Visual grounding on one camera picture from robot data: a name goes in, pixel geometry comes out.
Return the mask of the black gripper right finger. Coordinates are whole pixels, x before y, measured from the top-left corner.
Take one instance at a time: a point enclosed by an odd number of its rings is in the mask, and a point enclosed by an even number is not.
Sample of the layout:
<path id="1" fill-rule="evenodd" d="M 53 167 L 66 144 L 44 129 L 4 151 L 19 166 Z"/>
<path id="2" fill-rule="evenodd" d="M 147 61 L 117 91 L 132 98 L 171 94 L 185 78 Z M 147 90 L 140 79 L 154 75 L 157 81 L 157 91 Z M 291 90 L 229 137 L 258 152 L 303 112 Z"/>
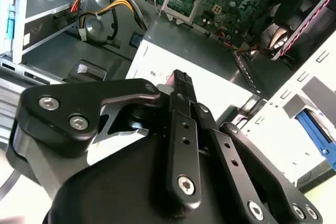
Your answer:
<path id="1" fill-rule="evenodd" d="M 216 125 L 210 110 L 196 102 L 190 76 L 185 82 L 206 147 L 229 185 L 233 223 L 322 223 L 317 208 L 236 126 Z"/>

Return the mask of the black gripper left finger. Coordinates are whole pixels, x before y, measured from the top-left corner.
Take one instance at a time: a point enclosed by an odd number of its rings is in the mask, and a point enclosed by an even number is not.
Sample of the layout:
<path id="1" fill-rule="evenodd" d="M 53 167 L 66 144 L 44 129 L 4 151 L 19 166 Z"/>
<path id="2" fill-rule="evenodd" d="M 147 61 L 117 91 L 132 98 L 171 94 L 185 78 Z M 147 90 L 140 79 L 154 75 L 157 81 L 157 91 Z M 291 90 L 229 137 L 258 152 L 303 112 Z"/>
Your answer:
<path id="1" fill-rule="evenodd" d="M 15 128 L 64 158 L 93 165 L 146 136 L 196 127 L 185 72 L 173 71 L 162 89 L 145 79 L 37 86 L 19 101 Z M 33 159 L 25 144 L 20 158 Z"/>

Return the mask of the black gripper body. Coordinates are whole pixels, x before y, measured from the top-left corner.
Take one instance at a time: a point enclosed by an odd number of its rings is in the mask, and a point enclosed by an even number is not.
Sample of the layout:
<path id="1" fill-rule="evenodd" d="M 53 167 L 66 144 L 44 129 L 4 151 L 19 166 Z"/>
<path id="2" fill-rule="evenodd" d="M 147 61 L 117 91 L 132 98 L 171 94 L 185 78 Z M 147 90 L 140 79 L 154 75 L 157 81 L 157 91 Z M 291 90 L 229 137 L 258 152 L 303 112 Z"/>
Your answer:
<path id="1" fill-rule="evenodd" d="M 44 223 L 233 223 L 233 198 L 201 130 L 176 126 L 88 165 L 64 158 L 16 127 L 8 154 L 24 162 L 50 194 Z"/>

